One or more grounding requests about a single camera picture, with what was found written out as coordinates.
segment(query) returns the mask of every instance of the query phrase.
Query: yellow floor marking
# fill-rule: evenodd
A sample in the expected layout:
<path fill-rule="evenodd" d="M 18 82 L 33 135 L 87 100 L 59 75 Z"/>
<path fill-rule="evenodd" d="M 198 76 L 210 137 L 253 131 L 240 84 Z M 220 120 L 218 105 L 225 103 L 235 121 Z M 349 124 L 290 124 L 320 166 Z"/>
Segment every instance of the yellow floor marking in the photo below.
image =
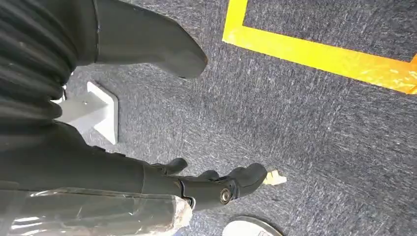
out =
<path fill-rule="evenodd" d="M 417 55 L 411 62 L 243 26 L 247 0 L 230 0 L 223 41 L 396 91 L 417 94 Z"/>

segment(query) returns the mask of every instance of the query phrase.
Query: prosthetic hand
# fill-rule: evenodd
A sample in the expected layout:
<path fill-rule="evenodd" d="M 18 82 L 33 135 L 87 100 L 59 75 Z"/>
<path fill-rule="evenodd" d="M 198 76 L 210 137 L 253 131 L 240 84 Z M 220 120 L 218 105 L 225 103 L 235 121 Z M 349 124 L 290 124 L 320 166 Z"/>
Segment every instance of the prosthetic hand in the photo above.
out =
<path fill-rule="evenodd" d="M 0 50 L 0 180 L 15 188 L 169 194 L 205 209 L 252 193 L 267 174 L 252 164 L 224 177 L 176 176 L 183 159 L 150 165 L 106 153 L 54 120 L 61 109 L 50 100 L 60 98 L 77 65 L 148 62 L 199 76 L 206 55 L 166 17 L 118 0 L 2 0 Z"/>

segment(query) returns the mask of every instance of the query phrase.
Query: clear plastic bag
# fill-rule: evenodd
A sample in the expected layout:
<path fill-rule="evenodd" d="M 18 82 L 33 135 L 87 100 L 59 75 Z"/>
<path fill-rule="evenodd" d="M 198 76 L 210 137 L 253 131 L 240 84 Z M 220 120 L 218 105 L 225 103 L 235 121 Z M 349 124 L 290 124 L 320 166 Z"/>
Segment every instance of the clear plastic bag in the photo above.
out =
<path fill-rule="evenodd" d="M 0 190 L 0 199 L 1 236 L 170 236 L 192 217 L 171 195 L 63 188 Z"/>

